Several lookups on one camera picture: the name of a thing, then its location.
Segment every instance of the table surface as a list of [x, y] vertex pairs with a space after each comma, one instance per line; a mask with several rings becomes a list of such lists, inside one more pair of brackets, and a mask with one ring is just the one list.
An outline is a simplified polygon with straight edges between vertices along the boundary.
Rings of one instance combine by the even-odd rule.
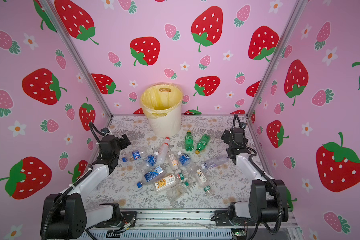
[[[241, 121], [245, 121], [245, 116], [240, 118]], [[196, 155], [194, 151], [188, 152], [194, 163], [199, 164], [218, 155], [226, 154], [228, 145], [220, 137], [225, 129], [232, 127], [232, 120], [233, 115], [182, 115], [182, 127], [178, 134], [171, 137], [170, 149], [175, 152], [184, 152], [184, 136], [190, 130], [195, 146], [203, 134], [207, 133], [211, 136], [207, 147], [199, 155]], [[155, 136], [144, 115], [115, 116], [110, 129], [115, 136], [127, 134], [131, 141], [131, 145], [121, 151], [121, 156], [140, 147], [146, 147], [148, 151], [152, 150], [152, 152], [157, 151], [164, 140], [164, 138]], [[249, 139], [247, 146], [255, 148], [248, 128], [245, 129], [245, 135]], [[255, 156], [253, 160], [262, 169], [259, 157]], [[85, 208], [97, 207], [103, 203], [118, 203], [120, 208], [128, 209], [227, 208], [230, 202], [248, 201], [250, 196], [251, 183], [232, 161], [228, 161], [221, 166], [204, 171], [211, 188], [215, 191], [214, 195], [207, 197], [193, 179], [194, 184], [188, 188], [187, 192], [171, 203], [166, 197], [166, 190], [157, 193], [152, 185], [144, 186], [141, 189], [137, 188], [136, 183], [142, 178], [137, 169], [140, 162], [141, 160], [122, 162], [120, 159], [112, 174], [87, 197]], [[169, 163], [165, 161], [163, 165], [170, 173]]]

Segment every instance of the trash bin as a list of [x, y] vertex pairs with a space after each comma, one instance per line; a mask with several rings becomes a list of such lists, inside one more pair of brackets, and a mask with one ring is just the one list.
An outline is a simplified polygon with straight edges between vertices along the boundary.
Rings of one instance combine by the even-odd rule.
[[140, 105], [154, 133], [159, 137], [172, 137], [181, 127], [183, 92], [172, 83], [156, 83], [146, 89]]

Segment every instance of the strawberry wallpaper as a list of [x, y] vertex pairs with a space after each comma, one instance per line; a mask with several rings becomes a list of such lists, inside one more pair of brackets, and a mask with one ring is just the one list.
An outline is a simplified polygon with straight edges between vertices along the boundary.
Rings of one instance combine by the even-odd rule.
[[102, 116], [39, 2], [0, 1], [0, 239], [40, 239], [44, 199], [80, 177]]
[[141, 113], [153, 83], [179, 84], [182, 113], [248, 111], [295, 0], [55, 0], [114, 114]]
[[307, 3], [251, 119], [305, 239], [359, 239], [360, 1]]

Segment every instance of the clear plastic bottle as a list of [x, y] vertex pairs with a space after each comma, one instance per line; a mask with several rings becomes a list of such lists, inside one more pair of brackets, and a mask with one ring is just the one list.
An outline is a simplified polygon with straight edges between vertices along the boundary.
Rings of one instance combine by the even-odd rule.
[[167, 171], [163, 169], [160, 165], [151, 169], [149, 172], [144, 174], [141, 181], [136, 185], [138, 188], [141, 188], [143, 185], [149, 185], [155, 183], [157, 180], [162, 179], [167, 174]]
[[122, 161], [126, 162], [128, 160], [134, 161], [138, 159], [145, 159], [147, 156], [148, 156], [147, 149], [145, 147], [142, 147], [140, 149], [136, 149], [131, 152], [128, 152], [127, 155], [122, 158]]
[[181, 195], [183, 195], [187, 191], [187, 188], [189, 188], [192, 185], [193, 185], [192, 179], [188, 178], [185, 182], [182, 182], [174, 186], [173, 188], [169, 189], [167, 191], [167, 197], [170, 200], [170, 202], [173, 202], [176, 199], [178, 199]]

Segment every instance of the green plastic bottle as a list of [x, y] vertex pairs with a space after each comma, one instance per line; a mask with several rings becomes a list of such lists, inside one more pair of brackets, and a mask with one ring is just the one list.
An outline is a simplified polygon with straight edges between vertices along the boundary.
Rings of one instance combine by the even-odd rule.
[[187, 131], [187, 135], [185, 136], [185, 150], [186, 151], [193, 150], [193, 136], [191, 131]]
[[204, 134], [202, 136], [202, 138], [200, 139], [200, 141], [197, 143], [197, 146], [196, 146], [196, 151], [195, 153], [196, 154], [199, 154], [200, 151], [202, 151], [206, 145], [208, 144], [208, 142], [211, 140], [211, 136], [207, 135], [207, 134]]

